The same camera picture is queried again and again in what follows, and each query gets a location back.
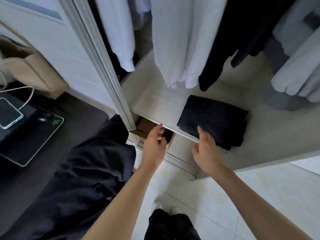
hand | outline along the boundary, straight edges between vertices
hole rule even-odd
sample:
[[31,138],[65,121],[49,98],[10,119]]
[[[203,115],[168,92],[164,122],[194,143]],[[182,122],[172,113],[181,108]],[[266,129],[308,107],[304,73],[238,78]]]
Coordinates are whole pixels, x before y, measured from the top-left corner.
[[193,158],[199,167],[210,176],[213,176],[217,170],[224,167],[218,154],[218,149],[214,138],[200,126],[198,126],[200,142],[192,144]]
[[162,124],[159,124],[150,131],[142,151],[141,165],[154,171],[160,166],[166,154],[167,141],[164,137],[158,136],[164,132],[161,128]]

white sneaker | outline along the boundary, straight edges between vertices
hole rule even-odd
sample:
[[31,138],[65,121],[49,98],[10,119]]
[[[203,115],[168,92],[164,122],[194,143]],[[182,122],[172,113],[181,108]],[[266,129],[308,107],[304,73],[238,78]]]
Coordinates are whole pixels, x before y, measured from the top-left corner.
[[176,214],[183,214],[182,210],[180,210],[178,207],[174,207],[172,210],[171,210],[171,215],[176,215]]
[[155,201],[155,202],[152,204],[151,214],[152,214],[156,209],[161,209],[161,210],[163,210],[163,207],[162,207],[162,204],[160,203],[160,201]]

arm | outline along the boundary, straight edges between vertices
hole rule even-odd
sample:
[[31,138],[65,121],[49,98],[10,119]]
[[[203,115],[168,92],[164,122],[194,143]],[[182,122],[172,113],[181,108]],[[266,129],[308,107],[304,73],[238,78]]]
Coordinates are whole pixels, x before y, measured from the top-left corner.
[[107,206],[82,240],[130,239],[149,182],[166,154],[166,140],[158,137],[162,124],[149,133],[142,153],[141,166]]
[[200,126],[198,132],[199,145],[192,146],[194,160],[227,193],[257,240],[311,239],[223,165],[214,138],[208,132]]

beige bag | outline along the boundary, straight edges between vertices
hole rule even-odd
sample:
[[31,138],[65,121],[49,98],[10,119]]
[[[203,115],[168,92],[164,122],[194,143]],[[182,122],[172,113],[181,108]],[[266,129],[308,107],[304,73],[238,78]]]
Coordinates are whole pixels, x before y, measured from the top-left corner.
[[22,46],[0,36],[0,51],[6,57],[3,59],[3,64],[15,79],[26,86],[34,87],[38,94],[51,99],[57,99],[69,88],[69,85],[27,39],[1,20],[0,25],[29,46]]

closet shelf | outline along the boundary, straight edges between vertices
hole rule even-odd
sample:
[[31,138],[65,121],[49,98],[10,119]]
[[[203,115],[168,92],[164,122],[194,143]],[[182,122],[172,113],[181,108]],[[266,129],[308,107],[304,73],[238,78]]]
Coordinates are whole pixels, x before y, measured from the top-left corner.
[[122,84],[129,108],[132,112],[151,120],[192,141],[199,140],[182,131],[178,120],[190,95],[206,97],[240,108],[243,107],[243,88],[218,80],[206,92],[199,87],[187,89],[184,82],[178,82],[176,89],[167,87],[154,62],[153,50],[139,62],[136,70]]

